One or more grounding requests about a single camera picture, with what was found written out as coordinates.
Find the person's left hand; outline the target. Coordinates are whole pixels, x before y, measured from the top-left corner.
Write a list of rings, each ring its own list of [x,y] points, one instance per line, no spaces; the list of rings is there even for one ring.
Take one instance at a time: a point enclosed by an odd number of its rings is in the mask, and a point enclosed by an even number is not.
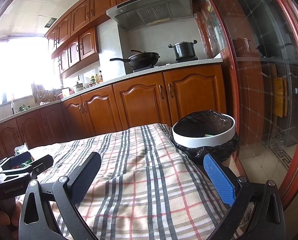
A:
[[[16,202],[15,209],[11,217],[9,217],[5,212],[0,211],[0,225],[8,226],[12,224],[15,229],[11,232],[12,239],[19,239],[19,220],[20,213],[22,209],[22,204],[20,202]]]

